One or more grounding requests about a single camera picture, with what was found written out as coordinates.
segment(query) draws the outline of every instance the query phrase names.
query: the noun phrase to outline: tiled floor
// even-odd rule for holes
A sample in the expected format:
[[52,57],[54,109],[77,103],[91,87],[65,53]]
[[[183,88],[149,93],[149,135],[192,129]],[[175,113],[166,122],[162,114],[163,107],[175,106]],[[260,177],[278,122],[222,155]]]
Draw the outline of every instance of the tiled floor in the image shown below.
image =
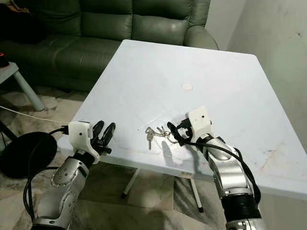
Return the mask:
[[[46,110],[36,112],[20,92],[2,93],[0,105],[33,116],[69,122],[82,101],[83,92],[65,93],[48,87],[38,87]],[[1,120],[16,134],[33,131],[49,132],[59,123],[35,120],[0,109]],[[51,165],[64,161],[58,152]],[[196,181],[204,207],[197,210],[189,180],[141,170],[129,195],[121,199],[126,184],[135,169],[99,163],[92,167],[76,208],[72,230],[223,230],[225,218],[212,182]],[[34,201],[37,205],[49,186],[52,172],[43,172],[34,180]],[[0,173],[0,229],[31,228],[23,207],[25,180],[5,177]],[[270,230],[307,229],[307,202],[274,195],[263,195],[261,210]]]

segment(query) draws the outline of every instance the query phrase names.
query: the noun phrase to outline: table leg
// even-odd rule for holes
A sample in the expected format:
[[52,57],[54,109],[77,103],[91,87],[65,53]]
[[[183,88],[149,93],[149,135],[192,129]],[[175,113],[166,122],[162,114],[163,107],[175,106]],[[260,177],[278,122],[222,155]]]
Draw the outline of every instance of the table leg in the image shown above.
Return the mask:
[[136,177],[138,176],[139,172],[140,172],[140,169],[137,169],[137,170],[135,171],[135,173],[133,174],[132,178],[130,179],[130,181],[129,181],[129,183],[128,183],[126,189],[125,189],[125,191],[124,191],[123,194],[121,195],[121,198],[122,198],[122,199],[125,199],[125,198],[126,198],[128,192],[129,192],[129,190],[131,189],[131,186],[133,185],[133,183],[134,183]]
[[23,78],[21,73],[19,71],[17,71],[16,73],[14,73],[14,77],[15,77],[16,81],[18,82],[18,84],[20,85],[20,87],[22,88],[22,90],[24,91],[24,93],[29,98],[33,107],[37,111],[43,110],[45,108],[43,102],[39,99],[39,97],[33,91],[33,89],[30,87],[30,85],[26,82],[26,80]]
[[201,199],[200,199],[200,196],[198,195],[198,191],[197,191],[197,187],[196,187],[195,181],[194,181],[194,179],[190,179],[190,181],[191,181],[194,197],[195,197],[195,200],[196,200],[196,204],[197,204],[197,207],[198,207],[198,211],[199,212],[203,212],[203,208],[202,208],[202,204],[201,204]]

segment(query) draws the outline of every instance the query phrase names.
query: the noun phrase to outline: white table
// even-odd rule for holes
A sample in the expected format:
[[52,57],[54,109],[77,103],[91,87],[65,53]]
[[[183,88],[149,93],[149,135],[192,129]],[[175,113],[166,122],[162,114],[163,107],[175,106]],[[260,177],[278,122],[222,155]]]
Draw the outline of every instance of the white table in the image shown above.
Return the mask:
[[33,91],[30,85],[26,82],[23,76],[18,71],[19,68],[16,63],[10,62],[9,66],[0,68],[0,84],[7,80],[10,76],[14,76],[24,93],[29,98],[33,107],[37,111],[41,111],[45,108],[43,102],[39,99],[37,94]]
[[[202,105],[262,192],[307,200],[307,155],[254,55],[124,40],[74,120],[116,123],[101,161],[207,179],[200,152],[159,138],[149,151],[145,135]],[[67,136],[58,145],[72,155]]]

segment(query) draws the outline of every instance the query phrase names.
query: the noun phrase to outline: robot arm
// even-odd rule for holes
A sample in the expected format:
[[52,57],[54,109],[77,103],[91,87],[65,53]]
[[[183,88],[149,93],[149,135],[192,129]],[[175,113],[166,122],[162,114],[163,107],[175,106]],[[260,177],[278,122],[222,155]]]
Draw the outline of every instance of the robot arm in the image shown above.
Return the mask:
[[171,123],[167,126],[181,146],[197,147],[208,161],[224,208],[226,229],[266,230],[258,209],[260,190],[254,177],[237,149],[213,137],[206,109],[188,113],[177,127]]
[[103,121],[94,127],[86,122],[69,123],[69,139],[75,154],[68,157],[52,175],[52,187],[38,204],[32,230],[65,230],[69,227],[90,167],[99,162],[102,153],[111,152],[107,144],[113,136],[115,123],[111,123],[99,139],[103,126]]

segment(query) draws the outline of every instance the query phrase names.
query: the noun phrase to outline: black cable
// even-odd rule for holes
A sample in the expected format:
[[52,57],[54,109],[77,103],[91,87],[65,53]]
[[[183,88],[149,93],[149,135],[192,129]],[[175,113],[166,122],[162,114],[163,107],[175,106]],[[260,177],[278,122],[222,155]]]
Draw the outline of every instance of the black cable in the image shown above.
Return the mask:
[[237,159],[241,163],[243,171],[245,172],[246,176],[248,177],[248,179],[250,180],[250,182],[253,185],[255,201],[256,201],[257,204],[259,204],[259,202],[261,200],[260,189],[258,188],[258,186],[256,184],[256,181],[255,181],[255,178],[253,176],[253,173],[251,172],[251,170],[247,166],[247,164],[245,164],[245,162],[243,161],[241,152],[238,149],[235,148],[235,150],[238,152],[239,156],[235,155],[233,152],[231,152],[231,151],[229,151],[227,149],[224,149],[224,148],[216,146],[216,145],[210,145],[210,144],[205,144],[205,143],[193,143],[193,142],[186,141],[184,139],[182,139],[180,141],[182,141],[184,144],[193,145],[193,146],[196,146],[196,147],[209,147],[209,148],[218,149],[218,150],[221,150],[223,152],[228,153],[229,155],[231,155],[232,157]]
[[[64,128],[58,128],[58,129],[55,129],[53,131],[51,131],[50,133],[46,134],[45,136],[43,136],[40,141],[35,145],[35,147],[33,148],[31,154],[30,154],[30,157],[29,157],[29,161],[28,161],[28,181],[31,177],[31,159],[32,159],[32,156],[35,152],[35,150],[37,149],[37,147],[45,140],[46,137],[49,137],[50,135],[56,133],[56,132],[61,132],[63,131]],[[33,220],[34,219],[34,208],[33,208],[33,201],[32,201],[32,188],[31,186],[28,187],[28,200],[29,200],[29,203],[27,204],[24,204],[24,207],[25,209],[27,210],[27,212],[29,213],[29,215],[31,216],[31,219]]]
[[43,168],[43,169],[40,169],[38,170],[36,173],[34,173],[27,181],[25,187],[24,187],[24,193],[23,193],[23,201],[24,201],[24,207],[27,211],[27,213],[30,215],[31,217],[31,220],[33,221],[34,220],[34,211],[30,209],[30,206],[29,204],[27,203],[27,190],[29,190],[31,188],[31,182],[33,180],[33,178],[39,174],[40,172],[44,171],[44,170],[55,170],[57,169],[58,167],[46,167],[46,168]]
[[4,143],[4,147],[6,148],[6,143],[5,143],[5,140],[4,140],[3,133],[2,133],[2,131],[0,131],[0,132],[1,132],[1,136],[2,136],[3,143]]

